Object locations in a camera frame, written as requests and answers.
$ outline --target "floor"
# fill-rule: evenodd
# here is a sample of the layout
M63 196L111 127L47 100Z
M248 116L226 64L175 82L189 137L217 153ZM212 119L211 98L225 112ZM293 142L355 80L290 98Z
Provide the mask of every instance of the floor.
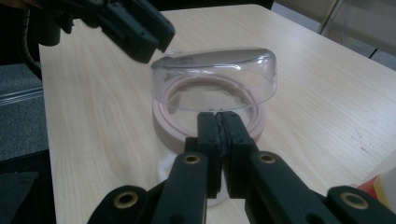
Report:
M274 3L273 9L302 26L316 31L319 23ZM355 41L351 47L368 56L374 48ZM379 50L374 61L396 70L396 57ZM0 66L0 161L48 149L41 82L24 64Z

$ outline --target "clear plastic dome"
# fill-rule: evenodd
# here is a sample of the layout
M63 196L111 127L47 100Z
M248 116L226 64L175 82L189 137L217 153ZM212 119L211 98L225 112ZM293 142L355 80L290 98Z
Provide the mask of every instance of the clear plastic dome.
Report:
M268 49L174 53L151 68L154 99L176 109L237 110L276 92L276 56Z

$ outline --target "brass screw hole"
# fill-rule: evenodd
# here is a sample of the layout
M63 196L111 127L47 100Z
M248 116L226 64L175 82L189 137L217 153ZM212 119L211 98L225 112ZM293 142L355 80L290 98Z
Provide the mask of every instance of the brass screw hole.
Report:
M262 154L260 155L260 161L265 162L265 163L274 163L276 161L275 157L268 155L268 154Z
M353 208L364 210L370 207L369 203L358 194L344 192L340 197L344 203Z
M190 156L186 156L184 158L184 162L189 163L189 164L195 164L198 163L201 159L197 156L194 155L190 155Z
M137 195L136 192L129 190L125 191L122 193L119 193L115 198L114 198L114 206L117 208L123 209L123 208L129 208L131 206L134 206L137 203L137 200L139 199L139 196Z

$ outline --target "wooden table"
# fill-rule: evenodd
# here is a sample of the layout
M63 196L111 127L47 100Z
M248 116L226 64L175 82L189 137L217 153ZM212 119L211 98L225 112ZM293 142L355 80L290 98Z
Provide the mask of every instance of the wooden table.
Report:
M395 149L396 72L258 6L163 14L177 30L168 50L275 53L278 90L257 144L309 188L360 184ZM58 223L86 223L114 188L158 184L166 148L152 126L149 65L79 21L40 55ZM208 209L207 223L247 222L241 200Z

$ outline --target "round plastic container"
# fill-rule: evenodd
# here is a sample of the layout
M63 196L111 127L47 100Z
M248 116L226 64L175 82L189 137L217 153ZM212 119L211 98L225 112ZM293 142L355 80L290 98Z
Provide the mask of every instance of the round plastic container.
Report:
M184 151L186 137L197 135L200 112L233 111L251 137L260 136L266 120L263 102L276 92L276 56L271 50L172 53L151 68L154 129L176 154ZM160 175L169 168L160 167Z

